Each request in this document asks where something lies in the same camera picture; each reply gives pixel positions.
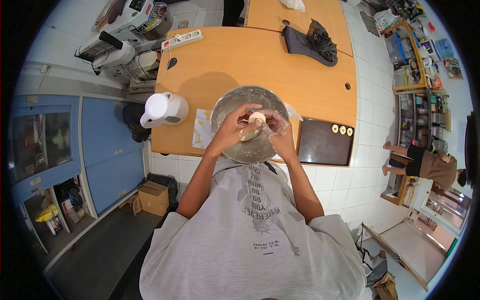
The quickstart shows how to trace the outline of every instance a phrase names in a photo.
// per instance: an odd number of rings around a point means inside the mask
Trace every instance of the orange tabletop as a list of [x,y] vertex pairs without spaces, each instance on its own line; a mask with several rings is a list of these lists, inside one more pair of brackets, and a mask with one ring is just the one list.
[[282,21],[287,20],[292,28],[306,34],[314,19],[325,27],[338,51],[353,57],[340,0],[303,0],[303,4],[305,12],[299,12],[287,8],[279,0],[249,0],[245,26],[281,32],[285,28]]
[[[184,34],[192,28],[168,33]],[[157,85],[155,92],[184,97],[189,114],[180,125],[152,129],[153,152],[201,156],[192,146],[197,109],[213,109],[218,99],[241,85],[271,90],[303,117],[356,125],[357,79],[353,57],[339,53],[335,67],[327,67],[299,54],[289,54],[280,33],[240,27],[200,28],[204,39],[171,50],[178,60]],[[158,79],[167,66],[168,51],[160,61]],[[294,137],[299,122],[292,119]]]

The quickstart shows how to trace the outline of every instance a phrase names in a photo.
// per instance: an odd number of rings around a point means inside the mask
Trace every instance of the dough ring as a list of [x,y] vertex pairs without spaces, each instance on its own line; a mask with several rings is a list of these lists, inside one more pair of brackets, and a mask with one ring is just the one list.
[[[265,115],[261,112],[254,112],[253,114],[250,115],[250,117],[248,118],[248,123],[253,123],[255,122],[257,119],[260,119],[263,123],[266,122],[266,118],[265,118]],[[250,132],[247,132],[240,140],[242,142],[245,142],[245,141],[248,141],[250,139],[252,139],[258,132],[259,130],[252,130]]]

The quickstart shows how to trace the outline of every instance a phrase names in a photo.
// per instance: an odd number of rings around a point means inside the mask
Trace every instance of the hand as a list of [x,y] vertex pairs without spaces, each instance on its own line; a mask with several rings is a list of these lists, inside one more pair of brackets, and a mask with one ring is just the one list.
[[298,158],[295,146],[293,145],[292,124],[285,120],[276,110],[259,110],[266,118],[266,123],[262,124],[262,130],[267,135],[275,152],[287,162],[293,158]]
[[250,108],[261,108],[260,104],[244,104],[229,113],[218,128],[213,140],[206,149],[206,153],[218,156],[223,150],[230,148],[237,143],[247,132],[258,129],[262,121],[256,120],[248,123],[248,117],[252,114]]

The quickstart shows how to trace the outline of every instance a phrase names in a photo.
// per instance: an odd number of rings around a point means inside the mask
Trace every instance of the dark baking tray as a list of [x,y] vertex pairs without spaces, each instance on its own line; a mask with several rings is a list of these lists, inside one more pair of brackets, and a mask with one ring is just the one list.
[[299,159],[304,164],[348,166],[353,147],[353,134],[348,136],[332,132],[332,125],[350,127],[345,124],[303,118],[300,122]]

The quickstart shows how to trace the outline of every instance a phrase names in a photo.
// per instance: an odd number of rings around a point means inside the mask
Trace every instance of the white pitcher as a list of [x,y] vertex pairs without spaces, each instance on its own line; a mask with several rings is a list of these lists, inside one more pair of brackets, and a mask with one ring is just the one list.
[[145,103],[145,113],[140,118],[143,128],[152,128],[160,124],[178,125],[188,115],[188,103],[184,97],[166,92],[153,94]]

